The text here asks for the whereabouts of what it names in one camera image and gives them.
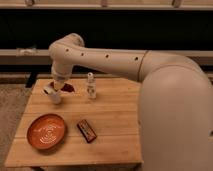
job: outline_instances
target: floor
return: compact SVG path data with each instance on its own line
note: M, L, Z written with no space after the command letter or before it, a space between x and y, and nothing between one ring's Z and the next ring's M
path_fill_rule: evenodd
M30 168L5 168L4 161L32 88L15 84L14 80L0 83L0 171L30 171ZM47 171L133 171L134 165L43 167Z

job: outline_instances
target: orange plate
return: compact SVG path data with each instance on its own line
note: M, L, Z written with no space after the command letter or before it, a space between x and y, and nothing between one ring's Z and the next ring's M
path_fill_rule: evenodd
M66 125L56 114L46 114L37 118L27 131L27 140L38 150L49 149L64 137Z

